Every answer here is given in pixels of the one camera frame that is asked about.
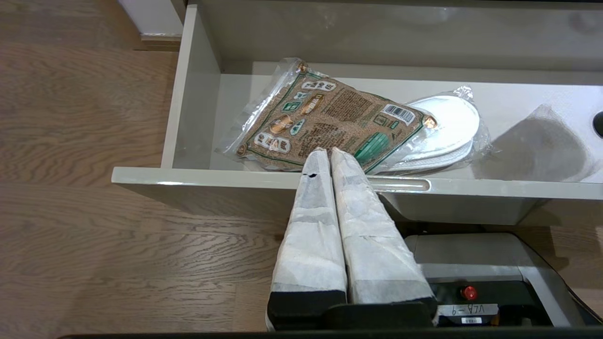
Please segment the paper wrapping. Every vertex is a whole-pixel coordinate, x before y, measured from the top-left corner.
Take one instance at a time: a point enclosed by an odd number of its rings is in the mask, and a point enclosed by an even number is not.
[[[392,303],[433,297],[394,221],[353,156],[331,155],[339,229],[352,303]]]
[[[313,151],[301,173],[271,291],[346,292],[346,266],[327,151]]]

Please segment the plastic wrap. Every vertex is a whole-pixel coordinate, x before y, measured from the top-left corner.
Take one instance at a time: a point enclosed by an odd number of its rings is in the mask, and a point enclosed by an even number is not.
[[[394,152],[369,174],[405,175],[465,167],[492,150],[490,134],[481,118],[470,86],[406,103],[432,115],[438,125],[410,153]]]
[[[424,110],[360,92],[290,58],[217,151],[266,170],[299,171],[314,148],[338,147],[368,172],[392,153],[402,159],[436,126]]]

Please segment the white slipper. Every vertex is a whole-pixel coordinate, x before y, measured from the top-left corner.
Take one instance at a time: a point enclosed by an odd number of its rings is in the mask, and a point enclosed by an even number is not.
[[[436,95],[407,105],[428,111],[438,122],[438,127],[411,154],[404,157],[405,162],[455,151],[470,142],[478,132],[478,110],[467,100],[453,95]]]
[[[389,169],[388,172],[428,170],[429,168],[449,166],[463,160],[463,158],[471,152],[472,146],[473,140],[469,140],[469,142],[461,146],[461,148],[441,156],[399,162],[396,166]]]

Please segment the red button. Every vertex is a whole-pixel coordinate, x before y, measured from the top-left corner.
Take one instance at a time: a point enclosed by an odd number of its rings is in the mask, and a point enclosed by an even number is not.
[[[467,286],[463,288],[463,290],[461,291],[461,295],[467,300],[475,300],[478,298],[478,292],[473,286]]]

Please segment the floor wood grain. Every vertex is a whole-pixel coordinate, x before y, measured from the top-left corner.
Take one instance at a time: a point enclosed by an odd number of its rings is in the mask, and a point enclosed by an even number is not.
[[[285,219],[110,184],[114,166],[159,166],[177,60],[111,27],[94,0],[0,0],[0,338],[263,331]],[[513,231],[603,313],[603,212],[572,204]]]

